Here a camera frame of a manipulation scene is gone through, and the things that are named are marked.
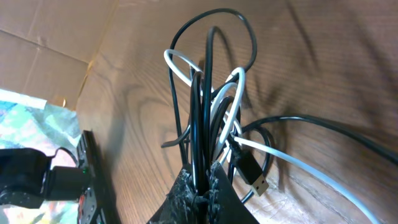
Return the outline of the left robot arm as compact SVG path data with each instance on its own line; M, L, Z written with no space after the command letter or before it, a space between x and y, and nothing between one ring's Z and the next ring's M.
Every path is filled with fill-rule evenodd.
M52 156L32 148L1 150L1 205L40 208L44 201L73 201L91 177L77 167L52 167Z

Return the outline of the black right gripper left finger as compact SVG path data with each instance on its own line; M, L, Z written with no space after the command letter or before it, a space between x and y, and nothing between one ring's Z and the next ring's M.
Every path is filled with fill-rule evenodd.
M192 167L183 165L163 204L147 223L196 223L207 198L193 187Z

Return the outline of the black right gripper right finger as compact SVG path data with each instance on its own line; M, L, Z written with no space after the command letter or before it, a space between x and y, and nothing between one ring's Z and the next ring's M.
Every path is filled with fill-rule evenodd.
M217 224L259 224L243 205L222 165L215 162L208 174L208 221Z

